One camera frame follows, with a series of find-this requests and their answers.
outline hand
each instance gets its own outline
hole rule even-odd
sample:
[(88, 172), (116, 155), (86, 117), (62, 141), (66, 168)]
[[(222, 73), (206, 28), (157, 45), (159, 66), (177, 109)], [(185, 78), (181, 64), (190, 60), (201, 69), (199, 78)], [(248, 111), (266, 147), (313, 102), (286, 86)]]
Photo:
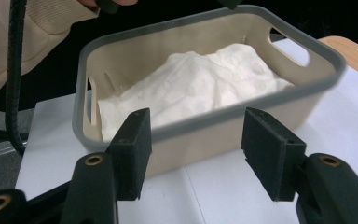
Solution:
[[(85, 7), (97, 7), (95, 0), (78, 0), (78, 1)], [(138, 0), (112, 0), (112, 1), (122, 6), (130, 6), (138, 2)]]

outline black cable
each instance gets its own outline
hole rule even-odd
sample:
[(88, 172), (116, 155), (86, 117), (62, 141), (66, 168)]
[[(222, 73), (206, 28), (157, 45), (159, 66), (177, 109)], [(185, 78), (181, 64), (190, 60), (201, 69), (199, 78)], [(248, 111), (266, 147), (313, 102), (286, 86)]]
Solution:
[(7, 51), (7, 96), (5, 123), (7, 135), (14, 149), (23, 156), (25, 146), (21, 141), (17, 126), (21, 85), (22, 38), (26, 0), (10, 1)]

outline crumpled white fabric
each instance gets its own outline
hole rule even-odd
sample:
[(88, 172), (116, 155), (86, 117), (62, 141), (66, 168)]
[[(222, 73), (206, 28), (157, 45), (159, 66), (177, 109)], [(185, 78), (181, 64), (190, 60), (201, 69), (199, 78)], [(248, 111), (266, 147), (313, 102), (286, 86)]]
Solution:
[(156, 128), (291, 86), (248, 45), (232, 44), (204, 56), (175, 53), (120, 96), (98, 101), (103, 140), (111, 141), (138, 109), (150, 108), (151, 126)]

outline towel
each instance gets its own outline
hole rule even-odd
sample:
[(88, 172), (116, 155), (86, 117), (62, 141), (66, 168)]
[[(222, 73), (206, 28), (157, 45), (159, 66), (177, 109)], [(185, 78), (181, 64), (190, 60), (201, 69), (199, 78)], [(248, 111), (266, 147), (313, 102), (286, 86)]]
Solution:
[(98, 101), (103, 140), (111, 141), (138, 109), (150, 108), (153, 129), (291, 86), (248, 45), (232, 44), (208, 55), (174, 53), (121, 95)]

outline beige sleeve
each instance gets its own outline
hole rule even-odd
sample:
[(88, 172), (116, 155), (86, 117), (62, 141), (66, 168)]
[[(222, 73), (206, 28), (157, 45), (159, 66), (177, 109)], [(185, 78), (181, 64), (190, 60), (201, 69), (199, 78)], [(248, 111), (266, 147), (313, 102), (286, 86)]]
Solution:
[[(0, 89), (7, 80), (10, 0), (0, 0)], [(22, 47), (22, 74), (31, 71), (68, 35), (71, 25), (98, 16), (77, 0), (28, 0)]]

